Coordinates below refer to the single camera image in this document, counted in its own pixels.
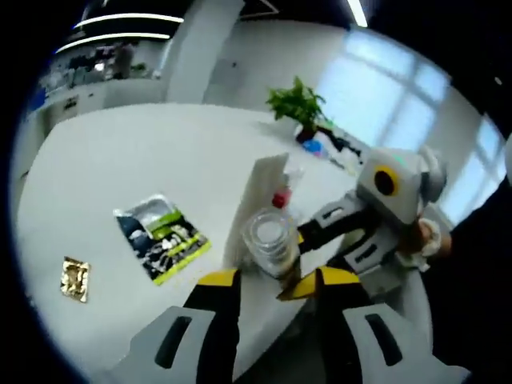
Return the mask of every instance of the gold packet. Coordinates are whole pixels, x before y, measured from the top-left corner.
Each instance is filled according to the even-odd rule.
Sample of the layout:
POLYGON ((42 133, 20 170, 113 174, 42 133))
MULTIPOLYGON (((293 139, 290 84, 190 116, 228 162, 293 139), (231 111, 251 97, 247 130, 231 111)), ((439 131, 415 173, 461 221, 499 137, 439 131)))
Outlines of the gold packet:
POLYGON ((73 258, 64 258, 62 264, 61 292, 80 302, 87 301, 87 283, 90 265, 73 258))

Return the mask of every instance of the potted plant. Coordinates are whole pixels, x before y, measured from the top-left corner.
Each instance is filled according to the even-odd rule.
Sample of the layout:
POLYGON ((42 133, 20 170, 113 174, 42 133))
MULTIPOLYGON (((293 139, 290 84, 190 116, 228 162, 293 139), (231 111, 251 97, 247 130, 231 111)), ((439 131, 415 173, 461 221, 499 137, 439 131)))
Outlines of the potted plant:
POLYGON ((320 102, 326 101, 295 76, 294 86, 291 89, 271 89, 266 104, 270 105, 276 120, 287 116, 302 125, 302 130, 296 137, 296 140, 302 144, 311 140, 318 130, 315 121, 323 117, 320 102))

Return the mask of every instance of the ceiling light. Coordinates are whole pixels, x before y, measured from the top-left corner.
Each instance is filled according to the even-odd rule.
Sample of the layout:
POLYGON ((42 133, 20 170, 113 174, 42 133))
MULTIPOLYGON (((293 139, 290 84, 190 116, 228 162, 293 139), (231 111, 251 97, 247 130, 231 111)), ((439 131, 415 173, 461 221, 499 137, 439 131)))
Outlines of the ceiling light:
POLYGON ((105 16, 98 16, 97 18, 88 18, 78 23, 73 28, 91 24, 92 22, 102 22, 104 20, 115 20, 118 18, 152 18, 154 20, 165 20, 167 22, 183 22, 182 18, 175 18, 174 16, 166 16, 164 14, 106 14, 105 16))
POLYGON ((58 50, 55 51, 55 53, 58 54, 59 52, 67 50, 73 46, 79 46, 87 42, 95 42, 96 40, 104 40, 106 38, 161 38, 162 40, 168 40, 170 39, 170 36, 168 34, 102 34, 100 36, 93 36, 92 38, 83 38, 82 40, 77 40, 76 42, 70 42, 69 44, 61 46, 58 50))
POLYGON ((361 3, 359 0, 347 0, 349 2, 350 10, 354 15, 355 22, 358 26, 362 26, 364 28, 368 27, 368 23, 366 22, 365 13, 362 11, 361 3))

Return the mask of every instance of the table surface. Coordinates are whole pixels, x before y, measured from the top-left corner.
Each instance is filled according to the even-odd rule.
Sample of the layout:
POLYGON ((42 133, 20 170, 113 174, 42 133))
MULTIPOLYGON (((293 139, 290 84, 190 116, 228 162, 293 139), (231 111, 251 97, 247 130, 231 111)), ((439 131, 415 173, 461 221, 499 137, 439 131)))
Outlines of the table surface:
MULTIPOLYGON (((197 280, 222 268, 224 245, 254 161, 290 153, 305 174, 293 203, 309 217, 354 188, 355 179, 303 151, 271 114, 220 106, 146 104, 100 110, 58 124, 27 177, 18 211, 19 264, 50 337, 84 375, 112 367, 131 338, 197 280), (138 264, 113 216, 163 193, 212 248, 161 286, 138 264), (89 301, 59 292, 65 256, 91 264, 89 301)), ((302 257, 302 272, 326 262, 340 239, 302 257)), ((240 343, 245 372, 290 324, 304 301, 279 302, 278 287, 242 279, 240 343)))

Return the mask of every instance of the plant pot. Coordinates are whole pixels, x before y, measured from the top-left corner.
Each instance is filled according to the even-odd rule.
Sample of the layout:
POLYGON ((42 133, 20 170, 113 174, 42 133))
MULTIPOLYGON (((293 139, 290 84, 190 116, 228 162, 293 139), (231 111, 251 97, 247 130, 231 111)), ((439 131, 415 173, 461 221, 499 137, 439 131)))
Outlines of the plant pot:
POLYGON ((314 137, 314 134, 315 132, 311 128, 303 127, 298 135, 295 136, 295 140, 297 140, 299 144, 303 144, 304 142, 311 140, 314 137))

